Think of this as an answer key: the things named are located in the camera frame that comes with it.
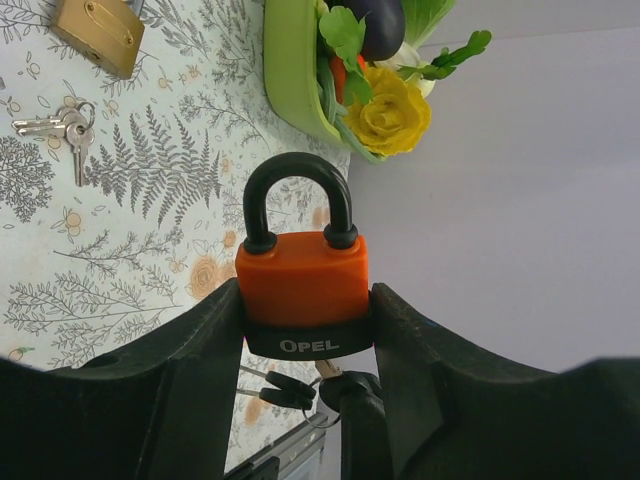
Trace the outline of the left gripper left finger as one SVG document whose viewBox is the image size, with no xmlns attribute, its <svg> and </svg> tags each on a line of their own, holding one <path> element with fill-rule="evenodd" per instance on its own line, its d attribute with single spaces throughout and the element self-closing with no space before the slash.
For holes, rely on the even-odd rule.
<svg viewBox="0 0 640 480">
<path fill-rule="evenodd" d="M 1 363 L 5 479 L 220 479 L 242 353 L 238 285 L 78 368 Z"/>
</svg>

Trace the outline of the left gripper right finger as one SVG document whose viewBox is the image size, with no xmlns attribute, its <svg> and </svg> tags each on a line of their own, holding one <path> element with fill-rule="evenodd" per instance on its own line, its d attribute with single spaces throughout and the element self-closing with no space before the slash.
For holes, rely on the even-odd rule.
<svg viewBox="0 0 640 480">
<path fill-rule="evenodd" d="M 370 299 L 380 389 L 343 401 L 343 478 L 638 477 L 637 359 L 552 373 L 472 343 L 382 283 Z"/>
</svg>

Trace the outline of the black headed keys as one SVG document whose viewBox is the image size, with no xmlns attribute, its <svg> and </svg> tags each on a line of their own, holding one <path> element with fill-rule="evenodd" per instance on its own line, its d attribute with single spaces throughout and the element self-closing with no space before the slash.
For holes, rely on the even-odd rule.
<svg viewBox="0 0 640 480">
<path fill-rule="evenodd" d="M 300 411 L 305 422 L 315 429 L 326 430 L 341 421 L 343 400 L 353 402 L 355 412 L 363 414 L 365 418 L 385 417 L 382 388 L 375 375 L 341 370 L 331 360 L 317 360 L 315 367 L 319 376 L 311 383 L 305 383 L 276 371 L 262 372 L 241 365 L 239 369 L 242 373 L 263 379 L 269 387 L 263 387 L 259 391 L 237 387 L 236 392 L 256 397 L 270 405 Z M 310 419 L 308 411 L 318 398 L 337 413 L 334 420 L 317 423 Z"/>
</svg>

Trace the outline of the orange black padlock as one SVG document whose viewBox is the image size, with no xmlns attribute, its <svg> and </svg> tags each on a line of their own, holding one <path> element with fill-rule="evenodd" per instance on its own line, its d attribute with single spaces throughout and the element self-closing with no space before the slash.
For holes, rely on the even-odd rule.
<svg viewBox="0 0 640 480">
<path fill-rule="evenodd" d="M 324 190 L 330 221 L 323 230 L 270 230 L 267 194 L 288 177 L 310 179 Z M 250 351 L 271 359 L 313 361 L 369 349 L 367 245 L 353 222 L 350 191 L 339 170 L 315 154 L 278 154 L 249 177 L 243 212 L 246 238 L 235 268 Z"/>
</svg>

